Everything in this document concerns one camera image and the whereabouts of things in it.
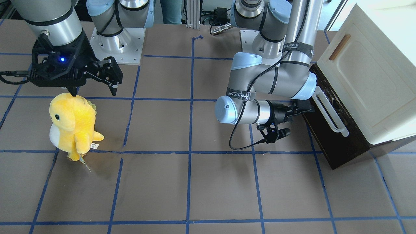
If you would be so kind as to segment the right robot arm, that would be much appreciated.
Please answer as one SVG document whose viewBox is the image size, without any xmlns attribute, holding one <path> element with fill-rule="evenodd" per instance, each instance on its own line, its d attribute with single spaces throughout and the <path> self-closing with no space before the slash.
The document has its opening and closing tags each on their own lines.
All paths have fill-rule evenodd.
<svg viewBox="0 0 416 234">
<path fill-rule="evenodd" d="M 122 84 L 117 54 L 134 52 L 128 28 L 150 28 L 154 22 L 153 0 L 88 0 L 88 15 L 95 24 L 96 56 L 71 0 L 12 0 L 11 3 L 37 39 L 29 71 L 2 71 L 1 81 L 40 87 L 63 87 L 72 96 L 88 79 L 104 83 L 113 96 Z M 25 77 L 13 82 L 3 76 Z"/>
</svg>

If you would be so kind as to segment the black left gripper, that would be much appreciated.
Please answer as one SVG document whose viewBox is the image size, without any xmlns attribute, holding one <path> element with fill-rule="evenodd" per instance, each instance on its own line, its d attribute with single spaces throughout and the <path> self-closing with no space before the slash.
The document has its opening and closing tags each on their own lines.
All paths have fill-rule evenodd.
<svg viewBox="0 0 416 234">
<path fill-rule="evenodd" d="M 293 100 L 288 106 L 278 101 L 269 101 L 269 107 L 269 125 L 274 126 L 285 122 L 292 123 L 293 116 L 307 112 L 315 112 L 315 108 L 309 100 Z"/>
</svg>

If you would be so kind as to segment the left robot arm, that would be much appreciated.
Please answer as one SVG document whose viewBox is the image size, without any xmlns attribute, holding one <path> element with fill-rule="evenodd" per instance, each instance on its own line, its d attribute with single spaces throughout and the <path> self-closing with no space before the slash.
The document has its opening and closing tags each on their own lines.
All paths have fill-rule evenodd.
<svg viewBox="0 0 416 234">
<path fill-rule="evenodd" d="M 276 102 L 257 93 L 307 100 L 315 90 L 309 71 L 319 25 L 322 0 L 235 0 L 231 23 L 259 31 L 254 53 L 233 57 L 224 96 L 217 99 L 215 116 L 223 124 L 265 124 Z"/>
</svg>

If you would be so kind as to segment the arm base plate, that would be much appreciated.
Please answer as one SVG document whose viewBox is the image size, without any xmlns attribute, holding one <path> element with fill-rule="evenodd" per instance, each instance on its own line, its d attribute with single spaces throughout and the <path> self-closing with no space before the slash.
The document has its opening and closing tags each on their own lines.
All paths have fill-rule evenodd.
<svg viewBox="0 0 416 234">
<path fill-rule="evenodd" d="M 270 42 L 262 37 L 260 31 L 241 30 L 242 52 L 260 55 L 263 59 L 278 59 L 282 56 L 284 40 Z"/>
<path fill-rule="evenodd" d="M 90 45 L 99 60 L 114 57 L 119 65 L 139 65 L 142 57 L 146 29 L 124 28 L 114 37 L 97 35 L 94 28 Z"/>
</svg>

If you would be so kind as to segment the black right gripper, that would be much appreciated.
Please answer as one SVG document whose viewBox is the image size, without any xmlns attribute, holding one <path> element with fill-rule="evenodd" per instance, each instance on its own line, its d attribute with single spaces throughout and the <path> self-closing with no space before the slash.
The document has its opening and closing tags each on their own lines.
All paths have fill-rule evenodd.
<svg viewBox="0 0 416 234">
<path fill-rule="evenodd" d="M 45 33 L 39 35 L 32 49 L 32 68 L 27 77 L 31 83 L 40 87 L 66 87 L 76 97 L 79 86 L 85 85 L 87 78 L 104 83 L 116 96 L 123 72 L 112 56 L 98 61 L 85 31 L 62 46 L 53 46 Z"/>
</svg>

